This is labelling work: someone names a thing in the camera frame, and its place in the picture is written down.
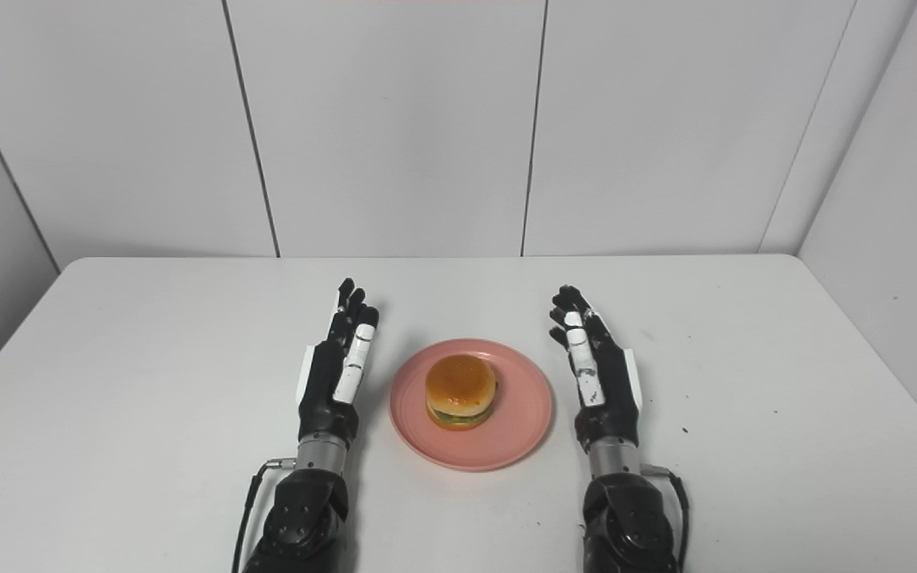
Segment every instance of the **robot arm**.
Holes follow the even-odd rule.
[[[680,571],[687,529],[676,559],[662,495],[642,475],[644,469],[658,475],[662,468],[639,461],[641,396],[634,358],[615,344],[600,315],[574,286],[561,287],[552,301],[550,316],[558,326],[550,335],[568,351],[579,385],[576,437],[589,456],[592,478],[583,502],[583,573]],[[680,480],[663,471],[673,479],[685,514],[688,503]]]
[[[274,505],[244,573],[339,570],[345,543],[341,529],[349,515],[349,493],[341,473],[359,427],[353,399],[378,323],[377,309],[364,304],[362,289],[353,288],[352,279],[339,287],[327,339],[308,353],[312,358],[301,379],[306,391],[299,403],[295,471],[275,487]],[[270,460],[252,480],[232,573],[239,573],[245,523],[261,476],[266,469],[286,465],[285,460]]]

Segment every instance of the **hamburger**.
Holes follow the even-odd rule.
[[[427,372],[427,414],[449,431],[462,431],[490,417],[498,381],[490,364],[475,356],[448,356]]]

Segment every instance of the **silver cylindrical wrist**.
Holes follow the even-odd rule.
[[[345,470],[345,440],[327,432],[314,432],[299,440],[295,469],[320,469],[341,475]]]
[[[639,473],[639,449],[627,439],[604,436],[590,443],[588,453],[593,478],[611,473]]]

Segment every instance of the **round plate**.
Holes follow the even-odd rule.
[[[498,378],[494,413],[468,431],[447,431],[427,414],[427,371],[455,354],[486,360]],[[494,470],[530,453],[547,431],[550,409],[550,388],[535,364],[506,345],[477,338],[421,349],[398,369],[392,382],[390,413],[398,435],[417,454],[456,470]]]

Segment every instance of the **tabletop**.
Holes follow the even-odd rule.
[[[77,261],[0,352],[0,571],[227,571],[252,472],[295,452],[303,347],[345,276],[381,311],[351,571],[581,569],[588,464],[547,335],[564,283],[636,353],[642,459],[692,501],[688,571],[917,570],[916,403],[799,260],[736,255]],[[392,428],[394,371],[453,337],[550,383],[549,432],[512,466],[438,467]]]

